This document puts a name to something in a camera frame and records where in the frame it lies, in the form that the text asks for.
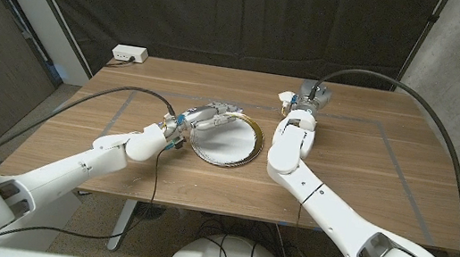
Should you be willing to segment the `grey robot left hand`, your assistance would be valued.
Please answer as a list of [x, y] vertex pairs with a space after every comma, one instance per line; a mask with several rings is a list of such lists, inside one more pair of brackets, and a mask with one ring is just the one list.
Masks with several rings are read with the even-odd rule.
[[170, 110], [164, 118], [161, 130], [166, 140], [165, 149], [181, 147], [185, 141], [184, 131], [210, 130], [236, 120], [236, 116], [244, 110], [235, 104], [223, 102], [212, 102], [199, 107], [188, 108], [186, 111], [177, 114]]

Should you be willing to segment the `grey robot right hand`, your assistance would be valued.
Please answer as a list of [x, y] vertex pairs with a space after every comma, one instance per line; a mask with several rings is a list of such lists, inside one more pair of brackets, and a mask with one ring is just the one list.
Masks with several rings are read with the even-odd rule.
[[281, 114], [285, 117], [291, 111], [304, 110], [315, 116], [326, 104], [329, 103], [332, 92], [323, 84], [318, 85], [315, 89], [315, 95], [313, 99], [309, 98], [311, 90], [313, 89], [316, 80], [305, 79], [297, 93], [291, 91], [285, 91], [279, 93], [279, 99], [281, 100]]

